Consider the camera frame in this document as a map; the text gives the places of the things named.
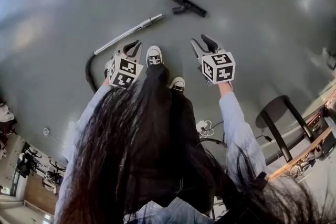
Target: white sneaker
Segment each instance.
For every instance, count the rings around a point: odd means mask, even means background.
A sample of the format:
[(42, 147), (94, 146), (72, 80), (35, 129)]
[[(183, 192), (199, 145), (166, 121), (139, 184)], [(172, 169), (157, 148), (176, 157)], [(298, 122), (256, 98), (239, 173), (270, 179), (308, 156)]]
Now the white sneaker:
[(181, 91), (181, 92), (184, 91), (184, 87), (185, 87), (185, 81), (182, 77), (174, 78), (169, 86), (170, 89)]
[(151, 46), (147, 51), (146, 56), (147, 67), (150, 65), (158, 65), (160, 63), (163, 64), (161, 50), (158, 46)]

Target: person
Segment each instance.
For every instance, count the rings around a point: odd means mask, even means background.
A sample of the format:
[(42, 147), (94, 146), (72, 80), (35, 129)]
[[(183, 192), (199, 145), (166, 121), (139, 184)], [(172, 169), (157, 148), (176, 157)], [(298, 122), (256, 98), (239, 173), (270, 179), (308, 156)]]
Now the person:
[(142, 87), (113, 88), (105, 80), (76, 123), (56, 223), (214, 223), (208, 216), (215, 196), (228, 209), (225, 223), (250, 216), (330, 222), (302, 186), (297, 199), (292, 190), (255, 184), (265, 158), (230, 83), (218, 85), (225, 169), (201, 144), (184, 79), (167, 87), (170, 74), (158, 46), (149, 48), (146, 61)]

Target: power outlet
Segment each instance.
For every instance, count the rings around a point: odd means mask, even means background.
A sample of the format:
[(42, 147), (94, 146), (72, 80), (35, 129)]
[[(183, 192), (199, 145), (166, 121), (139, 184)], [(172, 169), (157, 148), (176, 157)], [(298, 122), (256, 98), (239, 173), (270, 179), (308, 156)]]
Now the power outlet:
[(199, 121), (197, 124), (196, 124), (196, 129), (198, 132), (200, 132), (202, 130), (202, 128), (206, 128), (207, 127), (207, 123), (205, 121)]

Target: fiducial marker cube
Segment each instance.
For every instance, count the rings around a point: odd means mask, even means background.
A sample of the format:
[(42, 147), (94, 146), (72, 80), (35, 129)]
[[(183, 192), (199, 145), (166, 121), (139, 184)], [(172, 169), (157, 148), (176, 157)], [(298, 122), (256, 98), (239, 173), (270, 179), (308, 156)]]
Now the fiducial marker cube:
[(114, 55), (108, 68), (109, 84), (115, 87), (128, 88), (141, 73), (143, 65)]
[(231, 52), (202, 57), (202, 74), (213, 84), (232, 81), (235, 77), (236, 62)]

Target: black hose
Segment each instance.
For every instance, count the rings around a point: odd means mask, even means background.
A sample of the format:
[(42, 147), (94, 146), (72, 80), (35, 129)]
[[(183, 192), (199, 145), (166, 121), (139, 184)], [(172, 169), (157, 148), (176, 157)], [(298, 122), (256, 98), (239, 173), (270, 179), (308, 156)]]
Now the black hose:
[(86, 81), (90, 84), (90, 87), (92, 89), (92, 91), (94, 93), (96, 93), (97, 91), (97, 87), (94, 83), (94, 80), (93, 80), (93, 77), (92, 77), (92, 74), (91, 74), (91, 64), (92, 64), (92, 61), (93, 59), (96, 57), (95, 54), (92, 54), (90, 56), (90, 58), (88, 59), (88, 61), (86, 62), (86, 65), (85, 65), (85, 77), (86, 77)]

